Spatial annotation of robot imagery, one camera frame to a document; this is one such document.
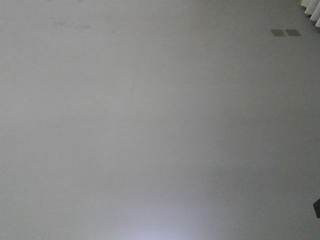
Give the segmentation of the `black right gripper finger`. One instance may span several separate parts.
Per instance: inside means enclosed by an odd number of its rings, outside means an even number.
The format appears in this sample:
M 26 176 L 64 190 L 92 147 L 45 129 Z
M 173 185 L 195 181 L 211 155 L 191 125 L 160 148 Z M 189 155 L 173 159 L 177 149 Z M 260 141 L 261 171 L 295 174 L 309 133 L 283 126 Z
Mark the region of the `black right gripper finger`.
M 320 218 L 320 199 L 313 203 L 313 208 L 317 218 Z

